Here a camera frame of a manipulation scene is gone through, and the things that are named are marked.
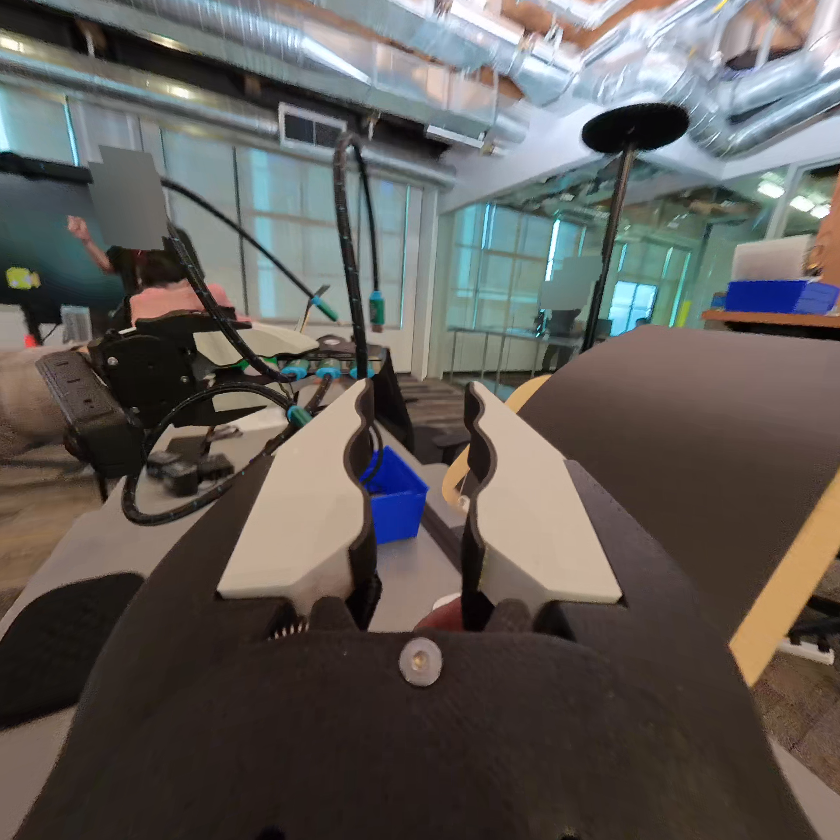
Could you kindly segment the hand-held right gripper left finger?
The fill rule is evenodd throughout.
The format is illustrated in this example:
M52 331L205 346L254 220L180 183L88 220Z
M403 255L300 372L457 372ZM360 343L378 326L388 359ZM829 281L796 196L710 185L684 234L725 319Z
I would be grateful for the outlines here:
M228 600L279 597L300 615L333 596L370 615L381 588L369 492L374 392L354 383L280 446L220 577Z

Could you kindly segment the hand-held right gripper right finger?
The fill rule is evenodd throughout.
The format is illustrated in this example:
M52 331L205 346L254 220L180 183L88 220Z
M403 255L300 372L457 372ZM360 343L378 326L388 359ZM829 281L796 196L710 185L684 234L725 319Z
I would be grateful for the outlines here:
M618 604L622 589L560 451L477 382L465 425L464 627L485 627L508 600L533 618L555 602Z

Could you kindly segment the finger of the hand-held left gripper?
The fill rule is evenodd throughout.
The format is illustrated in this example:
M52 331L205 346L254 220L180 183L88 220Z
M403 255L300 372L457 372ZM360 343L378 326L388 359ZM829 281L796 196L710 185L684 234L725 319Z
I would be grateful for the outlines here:
M264 359L298 358L319 349L319 342L305 333L274 324L252 324L237 332L249 349ZM196 351L212 364L237 364L245 358L220 331L195 332L193 341Z

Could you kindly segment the black hdmi switch box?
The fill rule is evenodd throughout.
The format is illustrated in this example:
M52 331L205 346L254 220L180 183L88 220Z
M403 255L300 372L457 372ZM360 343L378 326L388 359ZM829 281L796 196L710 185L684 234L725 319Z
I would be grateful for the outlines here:
M399 381L392 363L390 350L381 344L370 343L367 350L368 378L374 391L374 417L406 450L415 450L413 423L407 411ZM326 375L333 382L349 386L356 378L356 351L352 341L328 335L321 339L318 348L305 353L300 359L306 375Z

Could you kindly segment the blue divided plastic bin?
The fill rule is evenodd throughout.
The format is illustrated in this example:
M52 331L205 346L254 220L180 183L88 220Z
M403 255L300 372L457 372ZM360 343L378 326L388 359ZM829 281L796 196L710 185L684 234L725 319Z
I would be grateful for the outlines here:
M377 546L417 537L428 485L391 446L372 457L361 483L371 499Z

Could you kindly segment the black box device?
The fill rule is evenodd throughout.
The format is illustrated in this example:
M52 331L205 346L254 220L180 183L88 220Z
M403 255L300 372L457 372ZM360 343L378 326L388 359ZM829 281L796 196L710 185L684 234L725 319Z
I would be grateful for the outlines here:
M224 454L190 456L164 450L152 453L145 465L145 473L171 496L191 497L202 485L216 485L235 472L233 463Z

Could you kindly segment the black board with wooden edge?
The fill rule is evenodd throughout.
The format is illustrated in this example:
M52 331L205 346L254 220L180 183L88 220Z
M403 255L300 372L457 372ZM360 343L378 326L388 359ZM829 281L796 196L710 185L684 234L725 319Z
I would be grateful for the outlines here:
M503 403L675 562L753 687L838 553L838 342L643 326Z

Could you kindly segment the black monitor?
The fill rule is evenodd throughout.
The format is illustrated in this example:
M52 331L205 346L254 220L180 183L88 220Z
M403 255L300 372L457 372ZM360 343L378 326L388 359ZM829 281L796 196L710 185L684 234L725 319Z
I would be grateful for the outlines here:
M88 168L1 153L1 303L29 325L55 324L62 307L104 319L119 302L114 280L91 262L68 216L100 230Z

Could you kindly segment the black textured pad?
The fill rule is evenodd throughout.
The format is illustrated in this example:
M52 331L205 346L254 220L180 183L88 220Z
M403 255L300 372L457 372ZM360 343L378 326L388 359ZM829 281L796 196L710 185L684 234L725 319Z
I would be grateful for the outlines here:
M144 584L136 573L76 581L26 605L1 641L1 729L74 707L103 646Z

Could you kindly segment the small blue bin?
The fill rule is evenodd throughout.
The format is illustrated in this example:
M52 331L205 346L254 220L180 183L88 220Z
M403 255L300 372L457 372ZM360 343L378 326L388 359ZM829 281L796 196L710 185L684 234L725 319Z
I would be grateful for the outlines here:
M733 280L723 308L727 312L826 316L838 298L837 286L815 279Z

